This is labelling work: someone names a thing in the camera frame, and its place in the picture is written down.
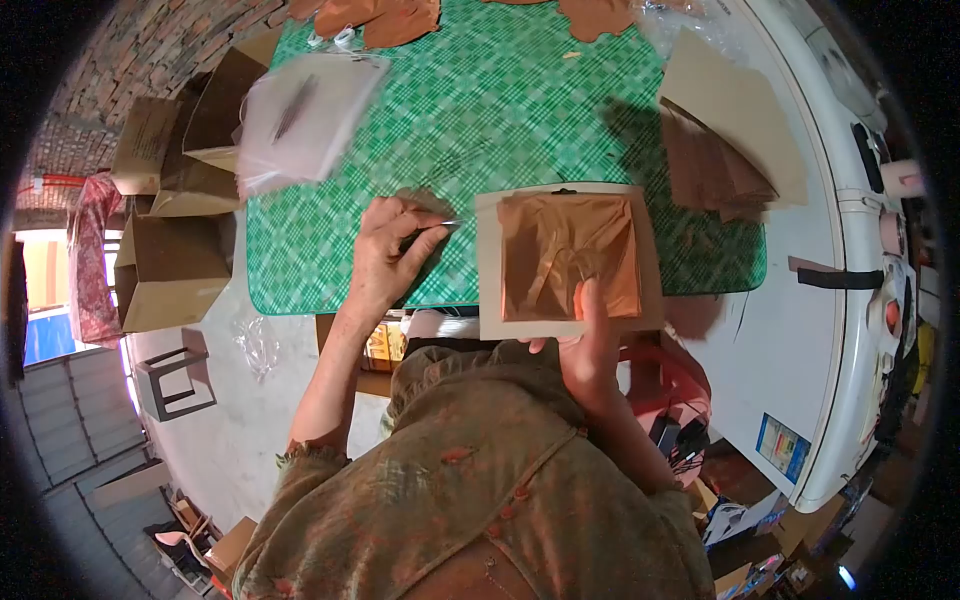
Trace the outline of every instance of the concrete floor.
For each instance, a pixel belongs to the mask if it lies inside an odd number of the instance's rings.
[[[318,357],[312,316],[269,317],[279,353],[276,366],[257,382],[244,351],[233,341],[234,322],[256,315],[247,291],[246,215],[238,212],[236,217],[233,279],[203,321],[190,326],[204,335],[217,404],[163,423],[144,416],[173,485],[224,532],[243,516],[259,520],[269,506],[277,475],[275,455],[285,449],[291,419]],[[179,327],[134,334],[132,361],[181,348],[181,335]],[[190,389],[185,371],[165,376],[162,384],[167,395]],[[210,400],[205,384],[195,381],[193,387],[195,396],[169,408]],[[387,403],[387,398],[357,395],[348,439],[350,458],[377,444]]]

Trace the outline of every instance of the plastic bag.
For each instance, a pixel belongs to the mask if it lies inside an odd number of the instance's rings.
[[[639,0],[634,10],[637,28],[664,60],[686,27],[733,62],[746,61],[736,32],[729,30],[728,15],[713,0]]]
[[[389,69],[380,57],[310,53],[257,80],[247,94],[237,158],[244,197],[325,180]]]
[[[276,366],[280,355],[280,341],[274,327],[252,307],[242,307],[233,318],[233,341],[236,342],[250,365],[257,383],[262,383],[270,369]]]

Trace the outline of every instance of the tweezers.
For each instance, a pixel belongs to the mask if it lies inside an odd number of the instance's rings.
[[[279,140],[290,131],[290,128],[300,117],[300,114],[303,113],[303,107],[306,106],[307,100],[313,96],[313,93],[317,90],[317,76],[310,74],[307,76],[303,83],[300,84],[300,88],[297,90],[297,93],[294,94],[293,99],[290,101],[290,104],[287,105],[287,108],[284,109],[283,114],[280,115],[280,121],[276,126],[276,133],[274,133],[274,142]]]

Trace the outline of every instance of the red brick wall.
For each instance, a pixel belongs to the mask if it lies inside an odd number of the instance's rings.
[[[37,171],[86,176],[109,168],[134,97],[175,96],[231,43],[282,23],[286,2],[120,0],[60,83],[20,187]],[[60,211],[78,195],[48,187],[20,194],[17,208]]]

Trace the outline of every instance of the person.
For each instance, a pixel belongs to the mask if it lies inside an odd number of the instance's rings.
[[[391,435],[347,459],[358,358],[447,236],[443,219],[398,198],[363,213],[234,597],[714,597],[689,501],[617,388],[595,279],[577,290],[577,339],[407,355]]]

